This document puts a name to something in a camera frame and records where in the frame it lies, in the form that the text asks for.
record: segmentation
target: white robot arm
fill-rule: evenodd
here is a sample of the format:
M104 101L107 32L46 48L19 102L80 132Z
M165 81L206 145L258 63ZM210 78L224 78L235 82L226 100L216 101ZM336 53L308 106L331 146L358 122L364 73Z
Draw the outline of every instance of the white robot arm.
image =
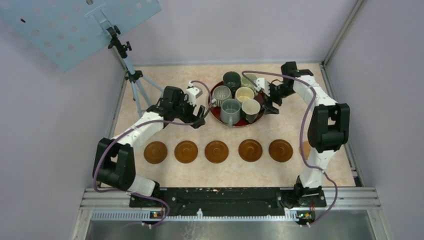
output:
M257 85L256 89L265 93L265 103L263 105L265 114L278 114L279 111L272 106L273 103L281 105L283 98L294 93L299 94L304 102L309 104L314 97L311 89L314 89L316 96L310 109L313 114L308 129L308 141L312 148L307 163L325 171L336 151L348 141L349 106L345 103L339 104L328 96L316 82L312 72L309 70L298 70L296 62L285 63L281 66L281 72L283 75L300 79L308 85L289 78L284 78L280 85L274 85L267 82L264 78L258 78L255 82ZM329 125L329 119L335 121L335 124ZM297 185L300 185L305 195L314 194L314 190L321 190L323 175L324 172L319 169L305 167L297 179Z
M205 107L200 106L197 115L193 114L196 99L201 95L202 90L194 86L192 82L188 83L185 93L177 87L165 87L163 97L157 104L150 106L136 123L114 137L120 139L106 154L98 171L97 180L122 191L151 196L159 184L136 174L134 149L138 150L153 134L164 129L167 126L164 121L180 119L195 129L203 126ZM98 143L93 176L101 155L112 141L112 139L103 138ZM112 158L116 156L116 162L112 161Z

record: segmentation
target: ceramic cup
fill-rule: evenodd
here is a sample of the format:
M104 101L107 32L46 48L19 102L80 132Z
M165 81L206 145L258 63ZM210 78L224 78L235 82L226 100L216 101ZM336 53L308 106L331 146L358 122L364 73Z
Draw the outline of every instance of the ceramic cup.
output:
M248 123L253 123L261 111L261 105L254 99L248 99L241 105L241 117Z
M227 86L218 86L212 93L212 107L221 107L223 102L231 97L231 90Z
M254 82L256 81L256 79L258 79L258 77L252 73L246 73L245 75ZM255 96L258 95L258 92L255 90L255 86L253 85L253 83L249 81L247 78L245 78L245 76L241 76L241 86L252 89L254 92L254 95Z
M239 89L242 84L240 74L235 71L226 72L222 77L222 81L224 82L224 85L231 90L233 97L235 96L237 89Z
M227 99L221 105L221 121L228 124L229 128L240 121L240 109L242 105L235 99Z
M253 99L254 97L255 97L255 93L253 92L253 90L246 86L240 87L235 92L235 99L239 101L241 104L248 99Z

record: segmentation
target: gray cup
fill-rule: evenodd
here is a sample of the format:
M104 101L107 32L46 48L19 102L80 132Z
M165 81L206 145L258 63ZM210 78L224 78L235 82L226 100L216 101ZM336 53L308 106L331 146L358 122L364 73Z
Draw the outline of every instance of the gray cup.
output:
M223 102L231 98L231 90L227 86L219 86L212 93L212 107L221 107Z
M235 99L227 99L221 105L221 121L228 124L229 128L240 121L240 111L242 105Z

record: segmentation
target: table surface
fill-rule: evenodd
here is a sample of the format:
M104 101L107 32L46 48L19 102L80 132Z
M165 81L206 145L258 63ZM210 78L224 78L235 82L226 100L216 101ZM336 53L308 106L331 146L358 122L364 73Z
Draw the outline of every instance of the table surface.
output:
M281 73L280 66L280 64L181 65L146 66L139 70L163 88L175 86L184 90L191 80L202 81L212 89L222 81L223 75L228 71L241 73L244 70L254 70ZM324 90L326 89L318 63L298 64L298 69L311 70L316 81ZM273 76L260 77L265 77L269 82L276 79ZM156 103L161 93L142 78L140 81L151 102ZM138 95L142 109L146 109L147 104L141 95ZM207 106L207 95L207 91L203 90L203 95L197 100L197 104ZM297 176L305 168L299 153L299 134L306 107L307 104L302 98L294 94L283 99L281 107L278 107L280 114L265 115L247 127L229 129L211 114L205 118L206 124L198 129L170 124L155 133L141 148L134 150L136 171L146 178L159 182L161 187L292 187ZM311 115L311 113L308 115L306 130ZM138 119L137 106L133 101L131 84L128 82L115 135L125 131ZM256 162L246 162L239 156L239 144L246 139L255 139L262 145L262 157ZM289 161L276 162L270 157L268 146L276 139L286 140L292 145L293 156ZM306 132L303 133L303 139L307 140ZM174 156L176 145L184 140L192 141L198 147L196 160L188 164L180 163ZM229 148L228 158L222 163L211 163L205 157L205 146L214 140L226 143ZM154 141L163 142L168 149L166 159L159 164L151 164L144 159L145 147ZM329 162L327 173L338 186L355 186L344 147ZM322 185L333 186L327 179L323 180Z

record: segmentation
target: round tray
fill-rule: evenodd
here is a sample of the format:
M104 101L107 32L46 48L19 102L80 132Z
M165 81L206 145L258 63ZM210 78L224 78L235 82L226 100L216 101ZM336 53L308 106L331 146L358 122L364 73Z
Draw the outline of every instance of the round tray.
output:
M216 84L213 88L212 88L212 90L210 91L211 93L213 93L214 92L214 90L217 88L217 87L219 87L219 86L223 86L224 85L224 82L223 81L221 81L221 82L219 82L218 84ZM265 95L264 95L264 93L263 92L260 92L257 96L255 96L254 97L254 99L256 100L256 101L258 101L259 102L259 104L262 106L263 104L264 104L264 102L265 102ZM216 119L216 120L218 120L220 123L222 123L222 124L224 124L224 125L228 125L228 124L226 124L226 123L224 123L223 121L221 121L221 107L212 107L211 109L210 109L210 113L213 115L213 117ZM252 122L252 123L248 123L248 122L246 122L244 119L240 119L240 121L238 121L236 124L234 124L233 125L233 127L236 127L236 128L239 128L239 127L246 127L246 126L249 126L249 125L251 125L251 124L254 124L254 123L256 123L260 118L262 118L262 116L264 115L264 112L263 111L261 111L261 112L259 112L259 115L257 116L257 118L255 119L255 121L254 122Z

